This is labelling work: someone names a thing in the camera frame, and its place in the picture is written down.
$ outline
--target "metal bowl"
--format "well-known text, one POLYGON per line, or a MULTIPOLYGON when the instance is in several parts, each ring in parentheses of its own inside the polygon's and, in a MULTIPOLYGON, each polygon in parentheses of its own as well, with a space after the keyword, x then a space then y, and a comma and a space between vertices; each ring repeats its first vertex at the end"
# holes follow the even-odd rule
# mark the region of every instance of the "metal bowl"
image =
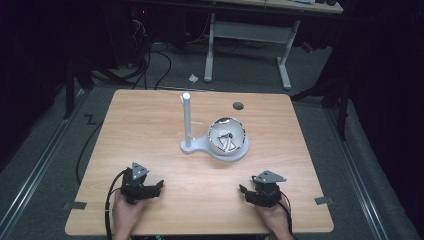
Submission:
POLYGON ((243 146, 246 131, 237 119, 224 117, 212 123, 207 138, 210 149, 216 154, 231 155, 243 146))

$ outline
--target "hand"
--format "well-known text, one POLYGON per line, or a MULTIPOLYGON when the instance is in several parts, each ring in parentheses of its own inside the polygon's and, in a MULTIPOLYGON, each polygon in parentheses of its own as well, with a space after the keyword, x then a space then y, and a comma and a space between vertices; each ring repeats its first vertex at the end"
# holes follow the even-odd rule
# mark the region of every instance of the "hand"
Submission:
MULTIPOLYGON (((283 206, 290 212, 285 198, 282 198, 280 203, 283 204, 283 206)), ((280 205, 275 204, 271 208, 261 207, 258 205, 255 205, 255 207, 258 210, 259 215, 262 217, 265 225, 272 231, 278 240, 293 240, 293 236, 289 232, 287 213, 280 205)))
POLYGON ((135 205, 131 205, 127 203, 125 196, 121 194, 121 190, 115 192, 112 210, 115 224, 113 240, 128 240, 146 204, 147 200, 139 200, 135 205))

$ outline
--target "table top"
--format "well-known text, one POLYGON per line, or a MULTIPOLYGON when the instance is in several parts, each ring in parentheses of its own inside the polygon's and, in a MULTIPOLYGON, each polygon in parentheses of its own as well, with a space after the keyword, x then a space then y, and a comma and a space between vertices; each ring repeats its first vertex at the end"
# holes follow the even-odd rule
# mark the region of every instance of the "table top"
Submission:
POLYGON ((290 0, 214 0, 223 3, 236 3, 242 5, 254 5, 267 8, 283 8, 300 11, 311 11, 319 13, 343 13, 343 8, 337 2, 334 6, 326 3, 304 4, 290 0))
POLYGON ((109 107, 72 209, 66 232, 105 235, 104 204, 113 179, 132 162, 150 169, 145 185, 165 180, 150 199, 134 234, 268 233, 239 184, 253 191, 252 175, 270 170, 287 178, 278 183, 292 205, 294 232, 330 232, 323 196, 290 98, 284 94, 190 92, 192 135, 201 138, 212 122, 234 117, 245 127, 250 147, 232 163, 209 154, 184 154, 184 114, 178 91, 118 90, 109 107), (241 102, 243 110, 233 103, 241 102))

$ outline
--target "gray carpet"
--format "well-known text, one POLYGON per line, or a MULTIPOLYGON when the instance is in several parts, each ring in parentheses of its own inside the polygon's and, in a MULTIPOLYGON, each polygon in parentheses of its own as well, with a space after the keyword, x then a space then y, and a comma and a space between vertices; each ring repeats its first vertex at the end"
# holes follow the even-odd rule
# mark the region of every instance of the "gray carpet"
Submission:
MULTIPOLYGON (((157 45, 154 49, 159 50, 164 47, 165 45, 157 45)), ((207 84, 202 81, 206 50, 192 48, 179 50, 169 46, 163 53, 171 59, 172 67, 161 82, 160 88, 294 95, 315 84, 331 53, 331 49, 317 50, 311 54, 299 48, 292 49, 287 68, 293 88, 287 92, 282 89, 274 58, 269 57, 275 55, 279 47, 281 46, 271 45, 258 49, 239 46, 233 51, 234 46, 228 44, 217 46, 214 80, 207 84), (199 77, 198 82, 188 81, 191 74, 199 77)), ((149 89, 152 89, 167 68, 168 61, 164 56, 157 53, 151 54, 151 63, 147 71, 149 89)), ((129 71, 131 70, 121 69, 117 73, 124 75, 129 71)), ((69 212, 62 208, 66 202, 72 202, 75 199, 78 191, 75 177, 76 162, 85 142, 97 127, 97 125, 87 124, 86 115, 92 115, 92 122, 99 124, 106 115, 114 91, 118 88, 123 87, 110 82, 97 81, 95 88, 83 94, 85 98, 80 98, 82 99, 80 108, 53 153, 51 164, 44 177, 7 239, 105 239, 104 236, 66 235, 64 227, 69 212)), ((143 80, 138 84, 138 88, 144 88, 143 80)), ((334 134, 334 126, 328 120, 328 110, 322 109, 317 100, 319 98, 307 98, 294 102, 294 107, 324 195, 334 200, 334 203, 329 205, 329 209, 335 228, 327 234, 296 234, 296 236, 299 240, 375 239, 349 177, 338 136, 334 134)), ((346 144, 375 202, 379 216, 386 226, 389 238, 419 239, 375 160, 351 105, 349 111, 346 144)), ((62 122, 63 115, 64 92, 62 91, 57 96, 55 105, 40 118, 11 164, 0 175, 0 181, 4 183, 0 185, 1 216, 6 214, 13 203, 49 139, 62 122)), ((97 134, 89 141, 84 151, 79 168, 80 176, 84 174, 96 138, 97 134)))

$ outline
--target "white desk leg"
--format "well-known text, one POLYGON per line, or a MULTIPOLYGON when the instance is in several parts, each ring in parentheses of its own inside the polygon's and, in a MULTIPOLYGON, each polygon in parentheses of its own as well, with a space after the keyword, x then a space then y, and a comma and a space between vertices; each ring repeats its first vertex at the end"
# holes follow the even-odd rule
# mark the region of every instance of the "white desk leg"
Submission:
POLYGON ((283 82, 283 88, 286 90, 291 89, 290 79, 286 69, 286 61, 287 61, 287 57, 289 56, 290 49, 293 45, 294 38, 296 37, 299 24, 300 24, 299 20, 296 20, 294 22, 293 27, 289 33, 286 48, 284 49, 284 54, 282 57, 277 57, 277 64, 278 64, 278 69, 280 70, 281 81, 283 82))
POLYGON ((205 82, 212 82, 212 71, 213 71, 213 40, 215 35, 215 13, 211 13, 211 23, 209 30, 209 48, 208 55, 206 56, 205 66, 205 82))

